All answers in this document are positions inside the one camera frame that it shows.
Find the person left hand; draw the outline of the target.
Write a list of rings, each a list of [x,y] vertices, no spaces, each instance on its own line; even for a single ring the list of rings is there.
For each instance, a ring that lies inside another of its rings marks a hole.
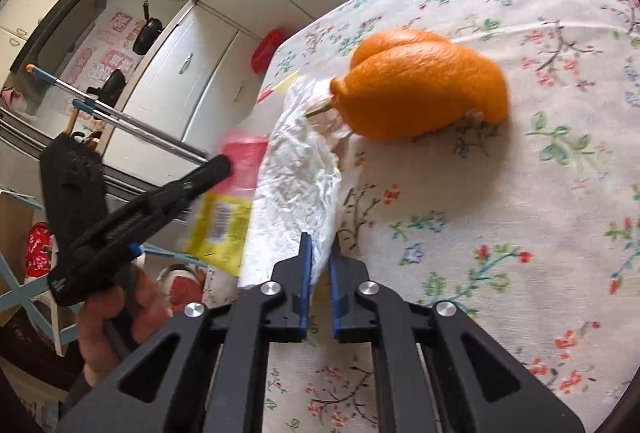
[[[134,317],[130,333],[134,341],[142,344],[166,323],[169,312],[160,290],[140,267],[137,268],[134,295],[140,311]],[[77,315],[79,349],[85,361],[84,378],[89,387],[105,379],[122,362],[122,357],[108,341],[105,323],[120,314],[126,300],[124,290],[114,286],[91,294]]]

